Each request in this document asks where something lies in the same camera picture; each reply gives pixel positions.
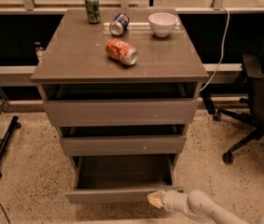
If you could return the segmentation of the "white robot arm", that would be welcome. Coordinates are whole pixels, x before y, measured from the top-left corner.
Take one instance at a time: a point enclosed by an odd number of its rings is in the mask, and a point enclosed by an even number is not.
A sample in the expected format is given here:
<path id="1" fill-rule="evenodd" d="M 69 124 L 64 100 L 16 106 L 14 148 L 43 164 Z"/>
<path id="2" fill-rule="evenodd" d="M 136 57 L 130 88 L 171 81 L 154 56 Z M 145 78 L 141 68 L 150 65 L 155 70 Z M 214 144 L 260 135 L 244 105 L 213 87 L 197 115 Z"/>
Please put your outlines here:
<path id="1" fill-rule="evenodd" d="M 147 200 L 157 208 L 164 208 L 167 212 L 182 213 L 198 222 L 212 219 L 215 224 L 249 224 L 219 206 L 200 190 L 193 190 L 190 193 L 159 190 L 149 193 Z"/>

